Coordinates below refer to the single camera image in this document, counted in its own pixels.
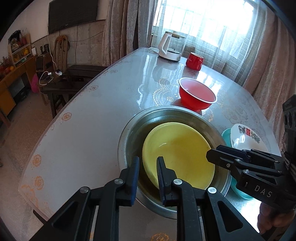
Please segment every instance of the human hand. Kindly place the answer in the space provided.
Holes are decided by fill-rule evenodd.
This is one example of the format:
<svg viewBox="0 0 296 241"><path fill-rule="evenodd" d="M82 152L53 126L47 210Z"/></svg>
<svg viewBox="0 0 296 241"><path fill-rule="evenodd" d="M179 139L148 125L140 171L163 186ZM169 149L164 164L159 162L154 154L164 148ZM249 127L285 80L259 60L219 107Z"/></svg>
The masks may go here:
<svg viewBox="0 0 296 241"><path fill-rule="evenodd" d="M264 234L267 230L270 230L274 227L285 227L293 221L295 217L296 210L293 209L288 213L280 213L274 218L271 218L271 213L274 211L274 208L270 207L265 203L260 205L260 213L258 215L257 227L260 234Z"/></svg>

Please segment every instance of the round table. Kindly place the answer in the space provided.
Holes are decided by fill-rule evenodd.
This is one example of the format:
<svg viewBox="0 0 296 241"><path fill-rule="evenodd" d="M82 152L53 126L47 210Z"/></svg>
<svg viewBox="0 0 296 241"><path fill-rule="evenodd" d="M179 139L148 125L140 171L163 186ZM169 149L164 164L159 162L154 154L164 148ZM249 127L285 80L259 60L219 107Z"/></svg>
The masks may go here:
<svg viewBox="0 0 296 241"><path fill-rule="evenodd" d="M179 99L178 79L207 85L218 101L202 111L220 133L236 123L249 126L270 153L280 155L272 129L252 96L237 83L203 66L193 71L185 58L172 62L140 48L96 76L53 119L37 142L22 174L19 192L48 220L80 187L104 186L117 178L117 146L127 122L155 105ZM260 202L227 199L256 227ZM120 207L120 240L175 240L176 220L161 217L139 202Z"/></svg>

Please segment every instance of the curtain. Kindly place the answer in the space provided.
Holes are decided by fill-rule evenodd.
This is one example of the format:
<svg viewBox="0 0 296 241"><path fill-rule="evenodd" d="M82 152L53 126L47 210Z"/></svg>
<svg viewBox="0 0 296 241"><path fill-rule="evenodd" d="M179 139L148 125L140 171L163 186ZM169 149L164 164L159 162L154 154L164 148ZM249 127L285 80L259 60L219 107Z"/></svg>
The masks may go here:
<svg viewBox="0 0 296 241"><path fill-rule="evenodd" d="M182 56L195 52L204 64L242 85L264 27L261 0L158 0L152 47L165 31L186 37Z"/></svg>
<svg viewBox="0 0 296 241"><path fill-rule="evenodd" d="M295 42L287 28L267 9L264 30L250 73L243 85L254 97L282 146L282 104L295 94Z"/></svg>
<svg viewBox="0 0 296 241"><path fill-rule="evenodd" d="M109 0L102 64L109 66L139 47L148 47L155 0Z"/></svg>

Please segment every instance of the red bowl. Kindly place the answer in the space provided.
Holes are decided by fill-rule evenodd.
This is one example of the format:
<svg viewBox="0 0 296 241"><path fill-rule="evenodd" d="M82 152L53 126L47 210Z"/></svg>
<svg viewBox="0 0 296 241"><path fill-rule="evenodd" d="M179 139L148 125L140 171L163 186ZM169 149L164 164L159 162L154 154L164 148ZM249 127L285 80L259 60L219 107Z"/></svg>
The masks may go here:
<svg viewBox="0 0 296 241"><path fill-rule="evenodd" d="M217 97L209 87L192 78L179 79L181 103L188 109L197 111L217 102Z"/></svg>

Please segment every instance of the window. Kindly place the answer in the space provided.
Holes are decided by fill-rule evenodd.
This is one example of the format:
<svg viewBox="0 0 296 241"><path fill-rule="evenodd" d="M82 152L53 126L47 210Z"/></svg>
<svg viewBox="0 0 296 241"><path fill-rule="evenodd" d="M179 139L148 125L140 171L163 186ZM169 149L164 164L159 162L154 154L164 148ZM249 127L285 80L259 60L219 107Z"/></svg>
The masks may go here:
<svg viewBox="0 0 296 241"><path fill-rule="evenodd" d="M186 36L182 56L201 54L205 65L239 80L262 31L260 6L260 0L158 0L152 46L158 47L165 31L176 31Z"/></svg>

